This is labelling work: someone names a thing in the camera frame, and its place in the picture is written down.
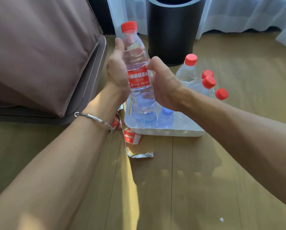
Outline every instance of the bangle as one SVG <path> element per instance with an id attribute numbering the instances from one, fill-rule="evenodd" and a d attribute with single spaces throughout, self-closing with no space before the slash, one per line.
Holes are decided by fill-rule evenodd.
<path id="1" fill-rule="evenodd" d="M 92 116 L 92 115 L 89 115 L 89 114 L 83 114 L 83 113 L 81 113 L 81 112 L 76 112 L 76 113 L 75 113 L 75 117 L 76 117 L 76 118 L 77 118 L 79 115 L 88 117 L 88 118 L 90 118 L 90 119 L 94 119 L 94 120 L 96 120 L 96 121 L 98 121 L 98 122 L 100 122 L 100 123 L 106 125 L 107 127 L 109 127 L 109 132 L 112 132 L 112 131 L 113 131 L 112 127 L 111 127 L 109 124 L 105 123 L 104 121 L 102 121 L 101 119 L 99 119 L 99 118 L 97 118 L 97 117 L 95 117 L 95 116 Z"/>

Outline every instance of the hand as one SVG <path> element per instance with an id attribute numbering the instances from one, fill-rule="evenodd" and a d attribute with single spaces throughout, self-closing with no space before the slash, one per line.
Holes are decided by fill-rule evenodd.
<path id="1" fill-rule="evenodd" d="M 163 107 L 173 111 L 177 110 L 177 99 L 180 89 L 183 85 L 175 77 L 172 71 L 166 66 L 162 60 L 154 56 L 148 65 L 148 70 L 154 71 L 154 76 L 151 79 L 156 101 Z"/>
<path id="2" fill-rule="evenodd" d="M 127 67 L 123 61 L 124 52 L 123 41 L 120 38 L 116 38 L 114 51 L 110 55 L 107 64 L 108 78 L 106 86 L 115 89 L 114 93 L 120 96 L 121 104 L 127 100 L 130 93 Z"/>

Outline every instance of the white curtain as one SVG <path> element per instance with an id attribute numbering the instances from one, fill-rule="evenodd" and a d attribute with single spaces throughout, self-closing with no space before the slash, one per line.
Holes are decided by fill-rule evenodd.
<path id="1" fill-rule="evenodd" d="M 108 4 L 118 37 L 121 24 L 132 20 L 140 34 L 147 34 L 145 0 L 108 0 Z M 206 0 L 196 39 L 209 30 L 264 31 L 269 26 L 282 30 L 276 40 L 286 46 L 286 0 Z"/>

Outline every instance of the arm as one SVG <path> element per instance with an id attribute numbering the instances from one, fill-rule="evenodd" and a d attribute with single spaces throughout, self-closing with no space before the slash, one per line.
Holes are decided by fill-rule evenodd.
<path id="1" fill-rule="evenodd" d="M 107 84 L 83 111 L 109 124 L 129 95 L 123 53 L 124 45 L 117 39 L 107 66 Z M 0 229 L 67 228 L 90 183 L 107 133 L 105 125 L 78 116 L 0 195 Z"/>
<path id="2" fill-rule="evenodd" d="M 196 93 L 180 84 L 157 58 L 156 100 L 183 112 L 209 133 L 260 184 L 286 204 L 286 124 L 266 119 Z"/>

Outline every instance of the right hand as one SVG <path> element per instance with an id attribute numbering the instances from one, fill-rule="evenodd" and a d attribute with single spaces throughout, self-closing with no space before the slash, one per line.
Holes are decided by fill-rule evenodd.
<path id="1" fill-rule="evenodd" d="M 178 111 L 177 97 L 183 85 L 158 56 L 154 56 L 145 67 L 154 71 L 151 82 L 156 101 L 165 108 Z"/>

